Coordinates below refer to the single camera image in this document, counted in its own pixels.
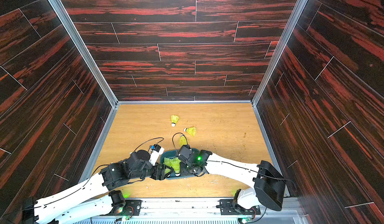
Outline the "yellow shuttlecock eight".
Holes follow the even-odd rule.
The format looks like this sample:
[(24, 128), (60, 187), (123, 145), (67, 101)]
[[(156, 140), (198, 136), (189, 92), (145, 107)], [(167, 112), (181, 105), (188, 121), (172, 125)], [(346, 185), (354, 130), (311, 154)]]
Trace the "yellow shuttlecock eight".
[(175, 176), (180, 176), (181, 173), (181, 161), (178, 158), (164, 158), (164, 164), (174, 170)]

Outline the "yellow shuttlecock twelve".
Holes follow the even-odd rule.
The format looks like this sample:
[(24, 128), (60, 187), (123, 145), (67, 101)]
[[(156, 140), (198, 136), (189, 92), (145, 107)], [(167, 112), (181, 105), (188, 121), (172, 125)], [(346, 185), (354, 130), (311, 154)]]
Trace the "yellow shuttlecock twelve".
[(179, 146), (182, 147), (184, 145), (188, 145), (188, 140), (184, 135), (181, 135), (179, 140)]

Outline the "yellow shuttlecock ten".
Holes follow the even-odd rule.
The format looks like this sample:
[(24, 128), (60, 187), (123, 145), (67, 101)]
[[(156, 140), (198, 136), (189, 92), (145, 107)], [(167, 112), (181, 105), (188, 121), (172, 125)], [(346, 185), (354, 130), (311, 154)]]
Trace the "yellow shuttlecock ten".
[(197, 132), (197, 129), (195, 127), (190, 127), (190, 128), (185, 128), (184, 131), (191, 135), (191, 136), (195, 136), (196, 135), (196, 132)]

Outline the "yellow shuttlecock five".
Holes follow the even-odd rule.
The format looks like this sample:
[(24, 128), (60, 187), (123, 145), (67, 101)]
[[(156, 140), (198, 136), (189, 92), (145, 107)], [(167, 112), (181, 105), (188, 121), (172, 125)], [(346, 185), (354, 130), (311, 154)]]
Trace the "yellow shuttlecock five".
[(180, 117), (178, 115), (171, 115), (171, 126), (175, 127)]

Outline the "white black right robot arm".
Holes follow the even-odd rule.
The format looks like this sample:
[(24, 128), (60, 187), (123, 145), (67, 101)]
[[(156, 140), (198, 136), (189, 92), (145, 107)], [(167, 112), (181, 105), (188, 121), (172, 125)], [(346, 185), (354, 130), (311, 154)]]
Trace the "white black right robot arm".
[(186, 145), (177, 151), (177, 158), (186, 164), (192, 174), (224, 176), (249, 186), (240, 190), (235, 199), (244, 209), (263, 205), (273, 211), (282, 210), (286, 179), (267, 161), (260, 164), (241, 163), (210, 151), (190, 149)]

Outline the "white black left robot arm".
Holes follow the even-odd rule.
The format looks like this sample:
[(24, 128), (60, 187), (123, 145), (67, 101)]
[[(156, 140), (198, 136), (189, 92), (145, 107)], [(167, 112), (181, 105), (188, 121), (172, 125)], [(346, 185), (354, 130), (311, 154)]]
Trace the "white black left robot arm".
[(91, 178), (55, 195), (25, 200), (23, 224), (72, 224), (99, 215), (122, 213), (126, 200), (119, 187), (144, 181), (164, 180), (174, 170), (157, 163), (160, 153), (133, 152), (128, 159), (111, 163)]

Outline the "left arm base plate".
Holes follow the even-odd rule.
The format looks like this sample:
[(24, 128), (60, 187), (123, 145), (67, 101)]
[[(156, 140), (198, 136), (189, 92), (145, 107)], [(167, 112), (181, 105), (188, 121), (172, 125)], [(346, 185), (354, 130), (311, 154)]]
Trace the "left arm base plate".
[(142, 200), (126, 199), (125, 206), (120, 208), (116, 216), (134, 217), (139, 216), (142, 209)]

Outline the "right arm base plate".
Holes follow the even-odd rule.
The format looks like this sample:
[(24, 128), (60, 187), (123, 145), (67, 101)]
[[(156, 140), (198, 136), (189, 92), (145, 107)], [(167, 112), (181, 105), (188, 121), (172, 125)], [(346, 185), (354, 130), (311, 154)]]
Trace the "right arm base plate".
[(261, 214), (261, 211), (257, 207), (251, 209), (245, 209), (238, 205), (234, 200), (220, 199), (219, 204), (216, 205), (222, 216), (234, 216), (234, 215), (245, 215), (245, 216), (257, 216)]

